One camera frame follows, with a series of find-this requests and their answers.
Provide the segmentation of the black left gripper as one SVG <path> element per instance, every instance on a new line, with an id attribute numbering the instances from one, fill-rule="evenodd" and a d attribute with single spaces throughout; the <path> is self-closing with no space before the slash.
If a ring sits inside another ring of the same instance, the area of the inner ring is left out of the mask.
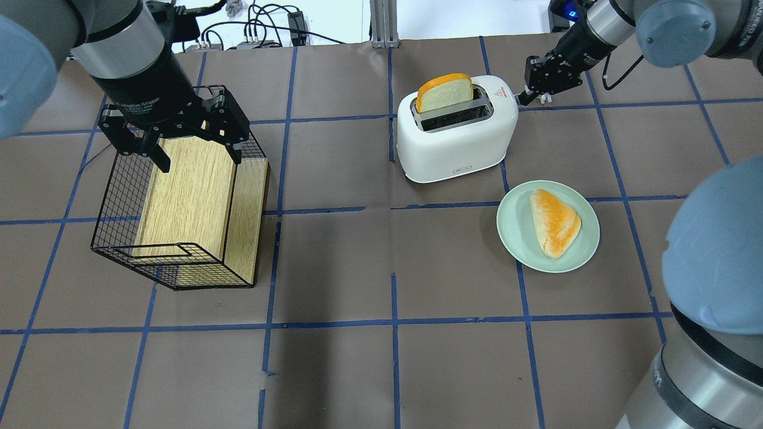
<path id="1" fill-rule="evenodd" d="M 160 139 L 201 138 L 224 145 L 240 164 L 250 122 L 225 85 L 193 85 L 175 57 L 160 57 L 124 79 L 98 79 L 110 103 L 98 127 L 118 154 L 149 158 L 161 173 L 171 160 Z"/>

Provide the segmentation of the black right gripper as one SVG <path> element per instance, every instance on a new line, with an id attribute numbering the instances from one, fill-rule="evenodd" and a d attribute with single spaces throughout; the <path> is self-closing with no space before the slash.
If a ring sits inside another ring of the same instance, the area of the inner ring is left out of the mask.
<path id="1" fill-rule="evenodd" d="M 614 46 L 599 39 L 588 24 L 575 24 L 545 56 L 528 56 L 525 63 L 526 89 L 516 95 L 526 107 L 541 95 L 555 95 L 582 84 L 581 74 L 605 59 Z"/>

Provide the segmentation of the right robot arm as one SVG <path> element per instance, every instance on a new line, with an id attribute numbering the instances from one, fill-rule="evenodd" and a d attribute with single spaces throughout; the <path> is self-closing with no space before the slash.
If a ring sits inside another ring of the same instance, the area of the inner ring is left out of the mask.
<path id="1" fill-rule="evenodd" d="M 367 43 L 209 55 L 237 94 L 274 93 L 255 125 L 280 166 L 253 290 L 224 345 L 231 385 L 193 428 L 613 428 L 675 329 L 660 276 L 671 217 L 725 161 L 760 155 L 761 77 L 733 61 L 658 70 L 613 92 L 584 77 L 561 106 L 519 114 L 498 165 L 409 181 L 381 117 L 451 70 L 520 81 L 556 35 Z M 590 199 L 593 258 L 567 273 L 518 263 L 499 201 L 549 179 Z M 251 329 L 243 329 L 251 324 Z"/>

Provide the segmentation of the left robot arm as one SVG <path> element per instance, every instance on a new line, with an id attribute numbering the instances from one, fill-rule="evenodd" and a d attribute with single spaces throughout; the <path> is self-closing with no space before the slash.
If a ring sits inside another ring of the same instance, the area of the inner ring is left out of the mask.
<path id="1" fill-rule="evenodd" d="M 200 35 L 197 19 L 227 6 L 187 9 L 174 1 L 3 1 L 1 134 L 22 132 L 72 56 L 111 101 L 98 127 L 118 154 L 150 158 L 163 172 L 161 139 L 196 138 L 224 146 L 239 164 L 255 144 L 250 122 L 223 85 L 200 98 L 172 44 Z"/>

